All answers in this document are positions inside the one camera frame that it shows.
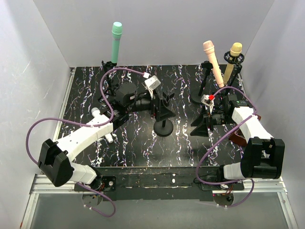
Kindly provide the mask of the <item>green microphone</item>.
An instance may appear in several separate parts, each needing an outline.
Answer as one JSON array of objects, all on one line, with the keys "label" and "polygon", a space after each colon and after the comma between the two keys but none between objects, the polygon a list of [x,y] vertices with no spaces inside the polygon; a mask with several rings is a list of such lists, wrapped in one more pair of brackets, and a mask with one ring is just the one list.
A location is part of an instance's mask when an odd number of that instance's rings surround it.
[{"label": "green microphone", "polygon": [[112,63],[117,63],[118,61],[121,37],[122,37],[122,23],[116,21],[112,25],[112,54],[111,54]]}]

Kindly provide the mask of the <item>black round-base mic stand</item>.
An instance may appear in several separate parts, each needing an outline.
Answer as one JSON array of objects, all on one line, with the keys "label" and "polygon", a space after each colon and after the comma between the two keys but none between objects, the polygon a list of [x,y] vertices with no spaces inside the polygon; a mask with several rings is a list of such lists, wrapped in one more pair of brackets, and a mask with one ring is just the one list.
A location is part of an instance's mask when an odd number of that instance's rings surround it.
[{"label": "black round-base mic stand", "polygon": [[191,90],[190,100],[194,104],[201,104],[201,97],[203,96],[205,86],[207,84],[207,78],[211,74],[211,70],[213,69],[213,65],[209,61],[204,61],[201,63],[201,67],[205,69],[204,79],[201,82],[199,88],[195,88]]}]

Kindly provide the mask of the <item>pink microphone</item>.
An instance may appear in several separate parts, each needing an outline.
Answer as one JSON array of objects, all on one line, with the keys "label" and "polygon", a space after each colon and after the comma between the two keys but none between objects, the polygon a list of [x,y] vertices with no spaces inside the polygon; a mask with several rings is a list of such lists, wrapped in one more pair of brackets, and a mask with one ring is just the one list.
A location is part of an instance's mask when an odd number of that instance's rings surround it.
[{"label": "pink microphone", "polygon": [[215,55],[214,44],[211,40],[203,43],[203,51],[208,57],[209,62],[213,66],[213,75],[219,88],[224,87],[223,77],[219,68],[219,64]]}]

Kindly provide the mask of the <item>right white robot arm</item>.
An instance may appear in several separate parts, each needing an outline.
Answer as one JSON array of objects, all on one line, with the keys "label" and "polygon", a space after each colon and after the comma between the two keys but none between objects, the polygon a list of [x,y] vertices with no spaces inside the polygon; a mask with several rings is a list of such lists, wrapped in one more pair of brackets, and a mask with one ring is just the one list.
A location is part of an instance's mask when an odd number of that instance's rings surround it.
[{"label": "right white robot arm", "polygon": [[222,165],[217,171],[217,181],[240,180],[245,178],[278,179],[282,173],[285,144],[276,139],[262,126],[253,114],[254,107],[246,101],[238,100],[235,94],[222,99],[222,109],[212,114],[203,108],[192,122],[195,129],[191,136],[208,136],[215,125],[237,124],[246,142],[243,157],[239,163]]}]

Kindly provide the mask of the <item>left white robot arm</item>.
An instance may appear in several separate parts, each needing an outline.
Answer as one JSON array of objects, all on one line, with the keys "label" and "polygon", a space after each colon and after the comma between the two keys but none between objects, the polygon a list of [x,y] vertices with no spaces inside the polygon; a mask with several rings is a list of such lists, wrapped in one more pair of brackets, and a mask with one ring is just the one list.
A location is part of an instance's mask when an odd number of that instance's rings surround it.
[{"label": "left white robot arm", "polygon": [[133,83],[123,83],[113,92],[110,105],[114,111],[113,119],[109,108],[100,111],[91,110],[93,119],[87,127],[81,127],[63,138],[46,140],[41,147],[38,167],[48,177],[55,187],[60,187],[69,181],[82,182],[93,187],[100,181],[101,174],[91,166],[74,163],[76,156],[98,139],[105,137],[111,143],[112,132],[129,119],[129,114],[140,111],[150,111],[155,118],[154,132],[161,137],[167,137],[173,132],[171,117],[175,113],[169,108],[173,92],[163,92],[162,97],[153,90],[137,93]]}]

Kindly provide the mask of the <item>yellow microphone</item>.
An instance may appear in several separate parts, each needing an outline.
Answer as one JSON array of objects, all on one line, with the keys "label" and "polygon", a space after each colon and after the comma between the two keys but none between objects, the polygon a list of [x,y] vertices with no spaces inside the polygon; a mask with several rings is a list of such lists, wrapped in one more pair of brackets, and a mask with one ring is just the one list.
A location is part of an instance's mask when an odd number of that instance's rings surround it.
[{"label": "yellow microphone", "polygon": [[230,48],[230,51],[224,54],[224,60],[227,62],[227,66],[223,76],[224,84],[227,84],[227,82],[229,81],[234,66],[239,65],[244,61],[242,48],[243,45],[241,43],[235,42]]}]

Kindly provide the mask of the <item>white microphone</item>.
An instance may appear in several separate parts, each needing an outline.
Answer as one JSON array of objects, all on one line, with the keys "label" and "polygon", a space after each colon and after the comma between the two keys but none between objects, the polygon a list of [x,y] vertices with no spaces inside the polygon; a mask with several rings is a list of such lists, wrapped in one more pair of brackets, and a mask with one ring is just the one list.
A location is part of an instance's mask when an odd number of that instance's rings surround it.
[{"label": "white microphone", "polygon": [[[92,108],[91,113],[92,113],[93,117],[101,116],[100,110],[98,108],[96,108],[96,107]],[[111,133],[106,134],[105,138],[108,141],[108,143],[113,143],[113,137],[112,137]]]}]

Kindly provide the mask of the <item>small black tripod stand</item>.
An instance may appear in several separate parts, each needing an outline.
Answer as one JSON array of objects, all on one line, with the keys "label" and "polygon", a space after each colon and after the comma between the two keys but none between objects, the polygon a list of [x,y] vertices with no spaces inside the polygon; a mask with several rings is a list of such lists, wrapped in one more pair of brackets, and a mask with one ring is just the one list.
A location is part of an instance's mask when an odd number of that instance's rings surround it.
[{"label": "small black tripod stand", "polygon": [[[117,66],[117,64],[111,61],[108,62],[102,61],[102,69],[104,70],[105,73],[108,70],[113,69],[115,66]],[[104,94],[108,96],[115,96],[115,90],[118,89],[119,83],[115,83],[114,80],[110,77],[110,74],[106,76],[105,81],[107,82],[107,87],[103,91]]]}]

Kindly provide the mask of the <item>black tripod shock-mount stand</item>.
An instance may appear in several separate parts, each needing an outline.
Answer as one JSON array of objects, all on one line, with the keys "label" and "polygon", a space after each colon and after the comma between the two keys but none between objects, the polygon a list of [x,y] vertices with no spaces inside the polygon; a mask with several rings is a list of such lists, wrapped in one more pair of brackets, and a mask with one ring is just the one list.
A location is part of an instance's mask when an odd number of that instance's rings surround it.
[{"label": "black tripod shock-mount stand", "polygon": [[242,69],[242,63],[239,64],[239,65],[234,66],[234,69],[233,69],[232,74],[231,74],[231,76],[233,76],[233,79],[230,81],[229,86],[232,86],[232,84],[233,84],[234,80],[236,79],[237,75],[241,72],[241,69]]}]

